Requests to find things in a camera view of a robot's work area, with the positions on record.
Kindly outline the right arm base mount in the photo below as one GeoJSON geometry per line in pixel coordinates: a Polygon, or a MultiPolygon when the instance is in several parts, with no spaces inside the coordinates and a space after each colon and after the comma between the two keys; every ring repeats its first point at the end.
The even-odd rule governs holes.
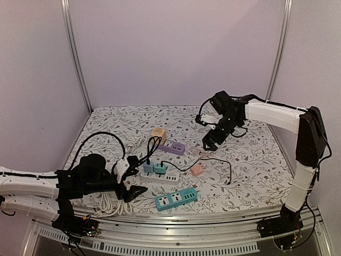
{"type": "Polygon", "coordinates": [[[282,250],[292,250],[298,240],[303,237],[301,216],[294,220],[289,217],[264,217],[257,223],[257,231],[261,238],[272,237],[275,246],[282,250]]]}

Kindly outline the white power strip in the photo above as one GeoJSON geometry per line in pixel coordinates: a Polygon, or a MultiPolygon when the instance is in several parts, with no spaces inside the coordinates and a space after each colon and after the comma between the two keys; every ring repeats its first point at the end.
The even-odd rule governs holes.
{"type": "Polygon", "coordinates": [[[141,172],[140,178],[141,180],[150,181],[154,183],[178,185],[180,181],[180,174],[178,172],[167,172],[166,174],[141,172]]]}

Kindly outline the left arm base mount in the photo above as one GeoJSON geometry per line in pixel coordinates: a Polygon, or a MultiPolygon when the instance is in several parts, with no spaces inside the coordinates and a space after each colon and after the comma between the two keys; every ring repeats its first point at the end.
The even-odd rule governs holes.
{"type": "Polygon", "coordinates": [[[52,221],[52,227],[67,235],[92,237],[98,232],[99,222],[90,214],[83,217],[60,215],[55,221],[52,221]]]}

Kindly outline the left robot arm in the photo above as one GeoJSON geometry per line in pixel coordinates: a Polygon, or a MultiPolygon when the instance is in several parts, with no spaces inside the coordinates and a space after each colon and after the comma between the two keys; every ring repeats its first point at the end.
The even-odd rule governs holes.
{"type": "Polygon", "coordinates": [[[67,231],[75,231],[79,220],[74,216],[72,200],[114,192],[119,200],[129,203],[148,190],[124,184],[127,176],[138,173],[137,163],[135,156],[123,158],[109,172],[103,156],[90,154],[83,156],[77,166],[55,172],[29,173],[1,167],[1,210],[58,219],[67,231]]]}

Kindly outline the light blue charger plug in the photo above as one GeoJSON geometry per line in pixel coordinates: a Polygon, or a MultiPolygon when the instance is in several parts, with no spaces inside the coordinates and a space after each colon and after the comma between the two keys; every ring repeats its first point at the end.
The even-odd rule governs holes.
{"type": "Polygon", "coordinates": [[[154,168],[155,168],[155,164],[153,162],[150,163],[143,163],[143,171],[144,173],[150,174],[150,173],[154,173],[154,168]]]}

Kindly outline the teal charger plug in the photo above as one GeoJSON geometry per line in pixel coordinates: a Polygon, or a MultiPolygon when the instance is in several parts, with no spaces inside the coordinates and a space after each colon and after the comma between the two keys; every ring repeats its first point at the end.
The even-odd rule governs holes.
{"type": "Polygon", "coordinates": [[[155,174],[164,175],[166,174],[166,165],[164,163],[157,163],[154,165],[155,174]]]}

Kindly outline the purple power strip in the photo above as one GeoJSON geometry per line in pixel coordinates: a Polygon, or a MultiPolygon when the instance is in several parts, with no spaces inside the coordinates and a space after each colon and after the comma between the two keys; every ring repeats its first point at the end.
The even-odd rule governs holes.
{"type": "Polygon", "coordinates": [[[185,145],[174,141],[165,141],[163,145],[158,146],[159,150],[166,153],[182,156],[185,152],[185,145]]]}

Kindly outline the teal power strip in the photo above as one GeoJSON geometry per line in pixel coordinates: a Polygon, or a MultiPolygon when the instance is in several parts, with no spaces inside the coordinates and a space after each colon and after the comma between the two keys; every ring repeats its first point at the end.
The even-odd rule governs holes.
{"type": "Polygon", "coordinates": [[[156,197],[155,205],[158,212],[162,212],[181,205],[192,203],[197,200],[197,197],[198,194],[196,190],[191,187],[156,197]]]}

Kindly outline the pink charger plug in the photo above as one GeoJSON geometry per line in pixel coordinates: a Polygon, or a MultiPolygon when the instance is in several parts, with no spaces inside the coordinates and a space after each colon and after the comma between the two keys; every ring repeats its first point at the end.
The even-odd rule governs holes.
{"type": "Polygon", "coordinates": [[[204,171],[202,167],[199,164],[197,164],[197,165],[194,165],[192,168],[190,168],[190,172],[194,177],[197,177],[203,174],[204,171]]]}

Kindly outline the beige cube socket adapter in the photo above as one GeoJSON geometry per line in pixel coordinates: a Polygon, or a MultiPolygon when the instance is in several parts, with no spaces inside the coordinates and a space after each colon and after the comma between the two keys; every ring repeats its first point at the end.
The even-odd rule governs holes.
{"type": "Polygon", "coordinates": [[[163,128],[155,127],[151,132],[151,137],[161,137],[161,143],[166,140],[166,130],[163,128]]]}

